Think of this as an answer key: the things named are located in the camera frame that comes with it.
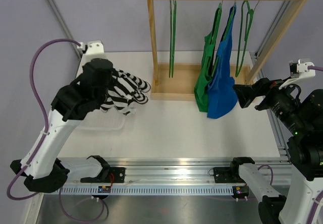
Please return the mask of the striped black white tank top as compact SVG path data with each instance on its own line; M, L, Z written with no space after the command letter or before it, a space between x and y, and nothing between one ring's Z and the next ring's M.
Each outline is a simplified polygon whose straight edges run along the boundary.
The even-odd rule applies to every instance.
M148 103L146 95L151 90L151 85L123 70L114 69L113 83L107 89L107 98L100 106L103 112L114 108L119 113L127 116L136 112L137 104Z

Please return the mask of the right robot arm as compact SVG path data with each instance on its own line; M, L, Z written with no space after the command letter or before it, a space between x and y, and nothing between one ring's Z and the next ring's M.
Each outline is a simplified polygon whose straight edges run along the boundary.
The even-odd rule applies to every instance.
M271 110L291 133L287 145L292 178L284 196L266 182L250 157L232 160L230 178L243 180L253 192L262 223L316 223L322 208L322 90L300 101L291 95L294 90L301 92L299 85L268 78L253 85L235 84L233 89L242 108L263 97L255 109Z

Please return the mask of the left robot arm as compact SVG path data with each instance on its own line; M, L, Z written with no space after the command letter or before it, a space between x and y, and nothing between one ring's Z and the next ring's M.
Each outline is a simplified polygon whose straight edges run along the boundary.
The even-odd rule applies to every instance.
M82 69L75 80L57 92L47 125L32 152L10 165L14 173L25 177L24 185L31 192L52 193L64 185L71 171L58 159L59 152L86 115L107 100L107 89L113 82L113 63L95 58Z

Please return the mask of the blue tank top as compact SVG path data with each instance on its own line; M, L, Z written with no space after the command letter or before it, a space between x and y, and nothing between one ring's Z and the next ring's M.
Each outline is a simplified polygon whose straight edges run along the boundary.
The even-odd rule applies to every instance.
M233 85L235 80L230 76L230 59L224 59L218 69L213 68L211 82L207 86L208 109L207 117L219 119L229 113L236 105Z

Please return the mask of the green tank top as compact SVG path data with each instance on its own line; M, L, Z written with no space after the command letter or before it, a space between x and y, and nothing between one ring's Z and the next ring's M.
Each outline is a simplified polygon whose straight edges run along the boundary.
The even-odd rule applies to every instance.
M211 81L212 61L218 30L214 29L204 38L204 48L201 60L201 69L194 87L194 96L200 112L208 109L208 95L206 88Z

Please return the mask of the green hanger of blue top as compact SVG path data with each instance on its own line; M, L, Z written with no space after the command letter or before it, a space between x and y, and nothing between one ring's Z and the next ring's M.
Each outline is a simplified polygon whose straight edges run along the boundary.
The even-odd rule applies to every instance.
M224 59L231 56L232 50L232 29L236 15L236 2L230 7L228 19L217 49L215 68L218 69L223 64Z

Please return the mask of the empty green hanger front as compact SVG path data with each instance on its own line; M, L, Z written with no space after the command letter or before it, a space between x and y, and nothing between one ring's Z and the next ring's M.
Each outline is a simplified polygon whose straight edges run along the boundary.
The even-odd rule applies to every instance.
M175 42L176 42L176 12L177 12L177 3L174 0L171 0L175 3L175 14L174 14L174 64L175 64Z

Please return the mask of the empty green hanger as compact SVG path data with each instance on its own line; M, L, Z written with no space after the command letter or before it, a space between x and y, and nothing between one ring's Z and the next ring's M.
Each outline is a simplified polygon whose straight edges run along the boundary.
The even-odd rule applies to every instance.
M175 3L170 1L170 68L169 78L174 76L174 14L175 14Z
M175 42L176 42L176 12L177 12L177 3L174 0L171 0L175 3L175 14L174 14L174 64L175 64Z

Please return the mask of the empty green hanger back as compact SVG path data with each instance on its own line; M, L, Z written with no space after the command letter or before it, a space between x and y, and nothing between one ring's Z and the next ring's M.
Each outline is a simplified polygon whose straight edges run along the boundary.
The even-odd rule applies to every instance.
M175 14L175 3L170 1L170 68L169 78L174 76L174 14Z

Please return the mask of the white plastic basket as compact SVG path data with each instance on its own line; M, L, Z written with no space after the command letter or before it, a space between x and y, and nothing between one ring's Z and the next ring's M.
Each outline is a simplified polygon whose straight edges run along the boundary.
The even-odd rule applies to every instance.
M108 111L95 110L87 114L77 127L79 130L117 131L123 128L126 117L116 109Z

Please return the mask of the wooden clothes rack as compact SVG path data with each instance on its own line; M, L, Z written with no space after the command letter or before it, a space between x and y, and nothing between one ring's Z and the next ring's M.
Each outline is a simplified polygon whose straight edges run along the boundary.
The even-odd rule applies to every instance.
M187 63L175 64L175 77L168 76L169 64L161 63L157 59L157 44L155 31L154 1L147 0L149 28L151 37L151 50L153 62L152 90L153 100L179 100L194 101L193 89L199 74L200 65ZM253 66L244 66L242 76L237 77L238 83L251 84L265 63L274 52L275 48L298 16L308 0L225 0L225 1L290 1L290 6L274 27L273 33L265 43L263 50L257 54Z

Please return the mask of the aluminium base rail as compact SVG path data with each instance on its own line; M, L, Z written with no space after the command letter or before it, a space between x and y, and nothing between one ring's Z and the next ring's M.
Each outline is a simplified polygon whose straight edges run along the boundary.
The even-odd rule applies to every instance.
M291 165L287 151L279 147L279 157L254 157L256 165L272 167L273 185L289 185ZM111 166L126 169L125 185L214 185L213 167L228 167L232 157L199 158L125 158L106 157Z

